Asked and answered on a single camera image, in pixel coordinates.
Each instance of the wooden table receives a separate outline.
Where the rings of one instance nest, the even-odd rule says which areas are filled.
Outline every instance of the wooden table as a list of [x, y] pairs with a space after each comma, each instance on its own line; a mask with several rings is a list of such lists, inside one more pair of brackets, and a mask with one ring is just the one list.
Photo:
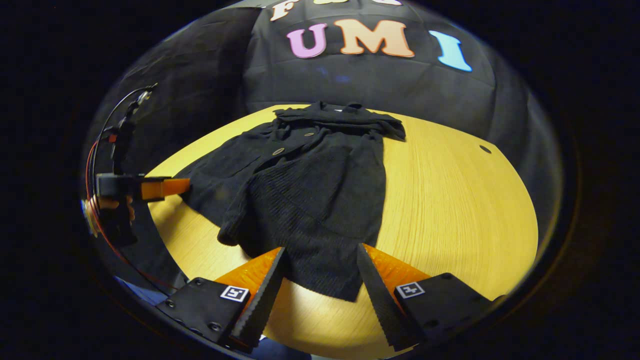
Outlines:
[[[174, 176], [229, 138], [272, 121], [273, 110], [306, 106], [273, 106], [243, 117], [188, 145], [148, 175]], [[403, 122], [407, 137], [406, 142], [384, 139], [387, 194], [376, 248], [432, 276], [450, 272], [490, 300], [508, 293], [533, 264], [538, 244], [533, 205], [515, 169], [484, 140], [388, 114]], [[247, 262], [240, 247], [220, 244], [219, 227], [178, 195], [150, 203], [149, 210], [189, 278], [213, 280]], [[319, 356], [370, 360], [395, 354], [364, 285], [357, 301], [348, 302], [285, 279], [264, 334]]]

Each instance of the cable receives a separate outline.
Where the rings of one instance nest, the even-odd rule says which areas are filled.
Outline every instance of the cable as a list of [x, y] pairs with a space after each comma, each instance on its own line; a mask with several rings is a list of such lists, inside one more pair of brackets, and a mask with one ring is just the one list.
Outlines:
[[[102, 125], [102, 129], [100, 130], [100, 133], [98, 133], [98, 137], [96, 137], [95, 139], [95, 149], [93, 151], [93, 157], [91, 159], [91, 175], [92, 175], [92, 179], [91, 179], [91, 183], [92, 183], [92, 192], [95, 194], [95, 157], [96, 154], [98, 153], [98, 146], [100, 144], [100, 139], [102, 138], [102, 134], [104, 133], [105, 128], [107, 128], [107, 123], [109, 122], [109, 119], [111, 119], [111, 117], [113, 116], [114, 112], [118, 109], [118, 107], [120, 106], [120, 104], [122, 104], [129, 96], [135, 94], [136, 92], [139, 91], [144, 91], [144, 90], [151, 90], [155, 87], [155, 85], [151, 85], [151, 86], [145, 86], [143, 88], [137, 88], [135, 90], [133, 90], [132, 92], [128, 93], [125, 97], [122, 98], [122, 100], [120, 100], [118, 102], [118, 104], [116, 104], [116, 106], [113, 107], [113, 109], [111, 110], [111, 113], [109, 113], [109, 116], [107, 116], [107, 119], [104, 121], [104, 124]], [[100, 209], [97, 209], [97, 213], [95, 213], [96, 215], [100, 214]]]
[[97, 147], [97, 143], [93, 143], [93, 146], [91, 146], [91, 149], [89, 150], [89, 156], [87, 157], [87, 167], [85, 169], [85, 185], [86, 185], [86, 194], [87, 194], [87, 199], [88, 199], [88, 205], [91, 209], [91, 211], [94, 214], [95, 217], [95, 222], [98, 225], [98, 228], [100, 229], [100, 233], [102, 234], [102, 236], [104, 237], [104, 240], [107, 242], [107, 244], [109, 245], [109, 247], [111, 248], [111, 250], [113, 250], [113, 252], [127, 265], [131, 266], [134, 268], [134, 270], [136, 272], [138, 272], [142, 277], [145, 278], [145, 280], [147, 280], [153, 287], [155, 287], [158, 291], [160, 291], [161, 293], [165, 294], [167, 297], [169, 296], [169, 294], [165, 293], [162, 289], [158, 288], [156, 286], [156, 284], [154, 284], [153, 281], [159, 282], [160, 284], [168, 287], [168, 288], [172, 288], [177, 290], [178, 288], [171, 286], [167, 283], [165, 283], [164, 281], [154, 277], [153, 275], [147, 274], [145, 272], [143, 272], [142, 270], [139, 270], [138, 268], [136, 268], [131, 261], [129, 261], [129, 259], [127, 259], [126, 256], [124, 256], [120, 251], [118, 251], [118, 249], [116, 249], [113, 244], [111, 244], [111, 242], [109, 241], [109, 239], [107, 238], [107, 236], [105, 235], [105, 232], [102, 228], [102, 224], [100, 222], [100, 219], [95, 215], [95, 209], [99, 207], [100, 204], [96, 204], [93, 201], [93, 196], [91, 195], [90, 191], [89, 191], [89, 183], [88, 183], [88, 172], [89, 172], [89, 162], [91, 159], [91, 155], [92, 152], [94, 151], [94, 149]]
[[93, 145], [91, 146], [91, 149], [89, 150], [89, 154], [87, 156], [87, 161], [86, 161], [86, 168], [84, 170], [84, 185], [86, 187], [86, 196], [87, 196], [87, 205], [90, 209], [90, 211], [93, 214], [93, 217], [95, 218], [95, 223], [98, 226], [100, 233], [102, 234], [102, 236], [104, 237], [104, 240], [107, 242], [107, 244], [109, 245], [109, 247], [111, 248], [111, 250], [120, 258], [120, 260], [122, 260], [125, 264], [131, 266], [134, 268], [134, 270], [136, 272], [138, 272], [145, 280], [147, 280], [154, 288], [156, 288], [158, 291], [160, 291], [161, 293], [165, 294], [167, 297], [169, 296], [169, 294], [167, 294], [166, 292], [164, 292], [162, 289], [160, 289], [158, 286], [156, 286], [155, 282], [158, 282], [168, 288], [172, 288], [177, 290], [178, 288], [169, 285], [167, 283], [165, 283], [164, 281], [154, 277], [153, 275], [147, 274], [145, 272], [143, 272], [142, 270], [139, 270], [138, 268], [136, 268], [131, 261], [129, 261], [129, 259], [127, 259], [126, 256], [124, 256], [124, 254], [122, 254], [120, 251], [118, 251], [118, 249], [116, 249], [113, 244], [109, 241], [109, 239], [107, 238], [103, 228], [102, 228], [102, 224], [100, 222], [100, 204], [99, 204], [99, 200], [94, 201], [94, 196], [96, 195], [96, 178], [95, 178], [95, 159], [96, 159], [96, 154], [98, 151], [98, 146], [100, 144], [100, 141], [102, 140], [102, 134], [104, 133], [104, 130], [109, 122], [109, 119], [111, 118], [111, 116], [113, 116], [114, 112], [116, 111], [116, 109], [132, 94], [135, 94], [136, 92], [139, 91], [143, 91], [143, 90], [152, 90], [153, 88], [155, 88], [155, 85], [152, 86], [146, 86], [144, 88], [138, 88], [133, 90], [132, 92], [128, 93], [125, 97], [122, 98], [122, 100], [120, 100], [118, 102], [118, 104], [116, 104], [116, 106], [111, 110], [111, 113], [109, 114], [109, 116], [107, 116], [107, 119], [104, 121], [103, 125], [102, 125], [102, 129], [100, 130], [100, 133], [98, 134], [96, 141], [93, 143]]

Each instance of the knit fabric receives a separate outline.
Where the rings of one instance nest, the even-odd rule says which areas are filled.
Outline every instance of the knit fabric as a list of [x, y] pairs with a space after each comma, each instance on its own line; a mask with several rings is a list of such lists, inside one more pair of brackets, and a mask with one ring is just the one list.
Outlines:
[[253, 258], [286, 247], [287, 278], [355, 301], [357, 245], [375, 246], [382, 219], [382, 137], [404, 140], [404, 127], [355, 103], [275, 114], [181, 170], [192, 184], [182, 198], [220, 226], [221, 243]]

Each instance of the blue letter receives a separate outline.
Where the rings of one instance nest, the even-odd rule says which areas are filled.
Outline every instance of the blue letter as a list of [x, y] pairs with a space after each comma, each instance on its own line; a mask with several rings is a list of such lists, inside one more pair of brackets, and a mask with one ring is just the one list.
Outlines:
[[460, 51], [459, 46], [460, 40], [433, 30], [429, 30], [429, 34], [438, 39], [442, 50], [442, 56], [438, 57], [441, 63], [456, 69], [471, 71], [471, 66], [469, 66], [469, 64], [465, 62], [465, 58], [462, 57], [462, 51]]

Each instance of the hand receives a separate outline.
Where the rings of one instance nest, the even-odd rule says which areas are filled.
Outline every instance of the hand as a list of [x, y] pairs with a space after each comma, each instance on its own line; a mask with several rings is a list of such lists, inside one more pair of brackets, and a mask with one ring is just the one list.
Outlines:
[[[91, 199], [92, 204], [96, 203], [96, 196], [94, 195]], [[127, 208], [129, 208], [129, 223], [136, 219], [136, 214], [133, 211], [133, 207], [131, 203], [133, 202], [133, 198], [131, 196], [127, 196]], [[109, 199], [107, 197], [99, 197], [97, 200], [98, 206], [100, 209], [116, 209], [120, 203], [116, 200]]]

